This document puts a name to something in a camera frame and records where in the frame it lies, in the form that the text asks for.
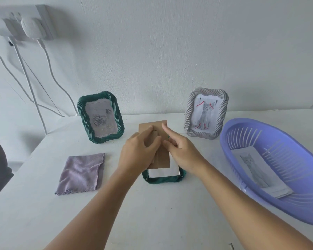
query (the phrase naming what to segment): hand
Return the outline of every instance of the hand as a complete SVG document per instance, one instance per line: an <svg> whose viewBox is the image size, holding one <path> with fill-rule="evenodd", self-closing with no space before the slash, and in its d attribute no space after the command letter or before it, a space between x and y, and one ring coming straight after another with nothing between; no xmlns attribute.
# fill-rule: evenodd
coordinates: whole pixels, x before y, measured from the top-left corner
<svg viewBox="0 0 313 250"><path fill-rule="evenodd" d="M124 170L128 174L138 177L141 172L147 169L161 145L161 136L158 136L149 147L145 146L144 140L152 130L153 127L150 126L140 134L136 132L125 142L119 157L119 170Z"/></svg>
<svg viewBox="0 0 313 250"><path fill-rule="evenodd" d="M207 160L188 138L174 132L163 123L162 128L170 136L168 141L163 141L163 146L181 168L197 175L199 169L208 164Z"/></svg>

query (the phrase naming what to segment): rose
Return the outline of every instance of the rose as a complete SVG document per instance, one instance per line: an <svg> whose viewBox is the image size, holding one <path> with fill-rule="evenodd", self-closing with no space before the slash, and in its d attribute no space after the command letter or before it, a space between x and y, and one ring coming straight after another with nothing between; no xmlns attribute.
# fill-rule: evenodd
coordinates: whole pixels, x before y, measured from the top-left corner
<svg viewBox="0 0 313 250"><path fill-rule="evenodd" d="M94 117L93 122L96 126L103 125L105 123L104 119L102 117L99 117L99 116Z"/></svg>

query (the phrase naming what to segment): cardboard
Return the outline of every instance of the cardboard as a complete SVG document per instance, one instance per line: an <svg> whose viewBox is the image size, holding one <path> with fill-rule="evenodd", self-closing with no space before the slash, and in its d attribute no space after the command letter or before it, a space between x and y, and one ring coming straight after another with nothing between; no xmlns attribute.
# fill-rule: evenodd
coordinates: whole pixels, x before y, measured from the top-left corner
<svg viewBox="0 0 313 250"><path fill-rule="evenodd" d="M150 125L153 126L153 131L145 140L146 147L150 146L157 136L161 136L162 141L168 139L168 134L162 129L161 123L167 125L167 120L139 124L138 127L139 133L142 133L144 130L148 129ZM158 169L158 168L170 168L169 152L166 150L166 148L164 148L163 145L159 147L152 163L149 165L147 169Z"/></svg>

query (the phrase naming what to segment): forearm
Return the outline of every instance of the forearm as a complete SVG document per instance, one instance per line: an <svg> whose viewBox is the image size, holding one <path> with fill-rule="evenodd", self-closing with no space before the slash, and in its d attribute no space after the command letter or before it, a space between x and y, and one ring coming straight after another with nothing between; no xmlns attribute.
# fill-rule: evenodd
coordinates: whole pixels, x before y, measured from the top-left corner
<svg viewBox="0 0 313 250"><path fill-rule="evenodd" d="M45 249L104 249L119 208L135 180L135 176L115 171L95 197Z"/></svg>
<svg viewBox="0 0 313 250"><path fill-rule="evenodd" d="M313 249L313 243L206 163L197 174L246 250Z"/></svg>

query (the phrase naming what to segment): wall outlet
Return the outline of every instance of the wall outlet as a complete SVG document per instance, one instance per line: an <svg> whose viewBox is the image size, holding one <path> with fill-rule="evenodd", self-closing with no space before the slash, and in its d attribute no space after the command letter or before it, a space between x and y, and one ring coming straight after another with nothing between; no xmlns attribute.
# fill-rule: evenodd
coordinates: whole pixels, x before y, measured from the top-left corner
<svg viewBox="0 0 313 250"><path fill-rule="evenodd" d="M45 5L0 6L0 35L12 36L4 23L4 19L8 19L18 33L17 39L26 40L27 36L21 26L23 18L39 19L46 32L45 40L53 40L58 37Z"/></svg>

